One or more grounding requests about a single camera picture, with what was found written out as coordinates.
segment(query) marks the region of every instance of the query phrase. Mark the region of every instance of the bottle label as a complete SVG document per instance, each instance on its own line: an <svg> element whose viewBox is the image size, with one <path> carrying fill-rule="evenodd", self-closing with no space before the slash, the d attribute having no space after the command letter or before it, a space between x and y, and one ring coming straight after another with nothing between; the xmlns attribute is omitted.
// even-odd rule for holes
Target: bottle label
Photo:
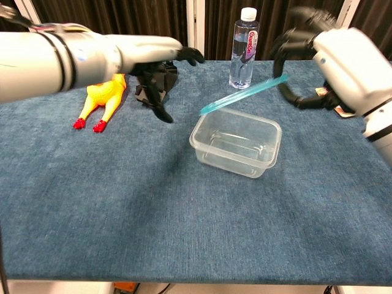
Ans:
<svg viewBox="0 0 392 294"><path fill-rule="evenodd" d="M246 59L251 58L256 52L257 31L250 31L247 37Z"/></svg>

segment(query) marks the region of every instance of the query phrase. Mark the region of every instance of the plastic water bottle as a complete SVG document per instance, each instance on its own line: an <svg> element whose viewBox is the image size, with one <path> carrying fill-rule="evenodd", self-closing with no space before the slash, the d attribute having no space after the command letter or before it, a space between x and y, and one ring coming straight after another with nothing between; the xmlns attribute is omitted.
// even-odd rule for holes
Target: plastic water bottle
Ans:
<svg viewBox="0 0 392 294"><path fill-rule="evenodd" d="M245 89L251 85L260 28L255 20L256 14L256 9L245 7L241 10L241 19L237 20L234 25L229 83L237 89Z"/></svg>

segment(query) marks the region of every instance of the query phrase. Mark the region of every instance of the robotic hand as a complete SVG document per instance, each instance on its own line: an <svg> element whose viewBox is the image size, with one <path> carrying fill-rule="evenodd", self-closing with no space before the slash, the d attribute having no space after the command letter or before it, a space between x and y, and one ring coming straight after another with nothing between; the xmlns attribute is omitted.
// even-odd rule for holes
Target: robotic hand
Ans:
<svg viewBox="0 0 392 294"><path fill-rule="evenodd" d="M0 4L0 17L36 32L0 32L0 103L68 91L136 76L155 115L172 117L160 100L153 74L164 61L203 63L202 54L170 37L100 35L79 24L33 24Z"/></svg>
<svg viewBox="0 0 392 294"><path fill-rule="evenodd" d="M278 86L285 99L299 109L343 109L362 116L363 135L392 167L392 66L372 41L356 28L339 28L328 13L308 7L290 11L312 32L291 29L279 36L271 50L274 77L282 75L288 56L308 56L318 64L328 94L304 99L285 83Z"/></svg>

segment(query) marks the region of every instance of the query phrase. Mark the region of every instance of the rubber chicken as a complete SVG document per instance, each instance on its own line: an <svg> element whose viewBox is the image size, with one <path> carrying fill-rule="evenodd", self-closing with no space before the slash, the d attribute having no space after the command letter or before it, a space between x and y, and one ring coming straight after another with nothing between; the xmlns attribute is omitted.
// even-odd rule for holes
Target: rubber chicken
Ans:
<svg viewBox="0 0 392 294"><path fill-rule="evenodd" d="M95 110L98 106L105 106L105 113L102 119L92 128L95 133L101 133L105 130L106 125L121 103L121 98L127 83L125 75L116 73L113 75L111 81L105 83L91 85L87 87L87 98L85 106L80 113L79 118L73 124L77 130L86 126L87 116Z"/></svg>

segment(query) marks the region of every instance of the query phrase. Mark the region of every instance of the blue tablecloth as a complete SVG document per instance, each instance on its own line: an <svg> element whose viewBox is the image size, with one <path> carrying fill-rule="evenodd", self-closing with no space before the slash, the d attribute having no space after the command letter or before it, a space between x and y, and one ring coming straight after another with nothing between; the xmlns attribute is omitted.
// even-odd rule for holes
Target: blue tablecloth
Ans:
<svg viewBox="0 0 392 294"><path fill-rule="evenodd" d="M11 279L392 285L392 171L361 118L300 111L274 88L231 108L283 131L276 165L249 179L202 165L198 112L235 92L228 61L176 62L164 124L129 95L72 124L86 90L0 105L0 221ZM256 62L253 83L271 76ZM312 61L285 66L310 96Z"/></svg>

